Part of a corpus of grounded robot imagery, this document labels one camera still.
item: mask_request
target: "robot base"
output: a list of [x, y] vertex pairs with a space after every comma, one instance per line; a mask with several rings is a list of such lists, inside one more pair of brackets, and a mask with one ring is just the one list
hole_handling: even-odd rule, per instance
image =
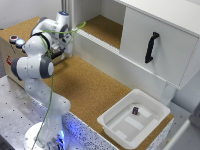
[[[35, 142], [35, 137], [42, 125], [42, 122], [39, 122], [33, 125], [25, 134], [24, 137], [24, 149], [25, 150], [32, 150], [33, 144]], [[69, 145], [69, 138], [64, 140], [63, 150], [66, 150], [66, 145]], [[57, 150], [56, 145], [53, 142], [49, 142], [48, 146], [41, 145], [40, 142], [36, 142], [34, 150]]]

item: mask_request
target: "cabinet door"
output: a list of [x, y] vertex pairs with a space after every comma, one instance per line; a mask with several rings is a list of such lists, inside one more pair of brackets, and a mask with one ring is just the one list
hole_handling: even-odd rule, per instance
[[[145, 56], [153, 32], [160, 36], [154, 40], [153, 60], [146, 64]], [[179, 86], [197, 40], [178, 28], [127, 8], [120, 54]]]

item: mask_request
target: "black handle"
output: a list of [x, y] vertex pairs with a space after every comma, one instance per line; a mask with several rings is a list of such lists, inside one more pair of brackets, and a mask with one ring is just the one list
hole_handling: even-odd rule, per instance
[[146, 53], [146, 56], [145, 56], [145, 63], [149, 63], [150, 61], [153, 60], [153, 57], [151, 56], [151, 53], [152, 53], [152, 50], [153, 50], [153, 45], [154, 45], [154, 40], [156, 38], [158, 38], [160, 35], [156, 32], [153, 32], [153, 36], [151, 37], [150, 41], [149, 41], [149, 45], [148, 45], [148, 48], [147, 48], [147, 53]]

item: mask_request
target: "cabinet top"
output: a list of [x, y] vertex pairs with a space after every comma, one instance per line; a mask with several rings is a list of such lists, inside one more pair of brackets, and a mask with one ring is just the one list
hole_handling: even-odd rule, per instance
[[162, 22], [200, 37], [199, 0], [115, 0]]

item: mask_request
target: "white plastic tub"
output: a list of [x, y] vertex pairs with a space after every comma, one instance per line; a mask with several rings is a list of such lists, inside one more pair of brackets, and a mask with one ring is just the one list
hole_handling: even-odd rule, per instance
[[[134, 107], [138, 115], [132, 114]], [[108, 109], [97, 121], [105, 133], [126, 149], [137, 148], [170, 113], [170, 109], [135, 89]]]

